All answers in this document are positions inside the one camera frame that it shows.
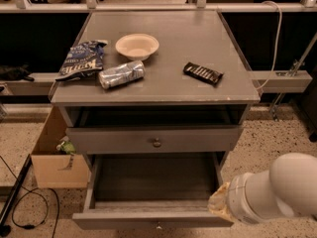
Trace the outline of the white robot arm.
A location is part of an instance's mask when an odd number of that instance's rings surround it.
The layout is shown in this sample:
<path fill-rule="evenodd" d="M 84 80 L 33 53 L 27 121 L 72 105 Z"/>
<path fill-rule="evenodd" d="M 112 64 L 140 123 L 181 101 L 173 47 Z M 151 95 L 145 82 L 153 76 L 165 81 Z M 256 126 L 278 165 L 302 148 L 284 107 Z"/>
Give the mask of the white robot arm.
<path fill-rule="evenodd" d="M 289 153 L 264 172 L 235 176 L 210 196 L 208 209 L 225 220 L 250 225 L 316 216 L 317 158 Z"/>

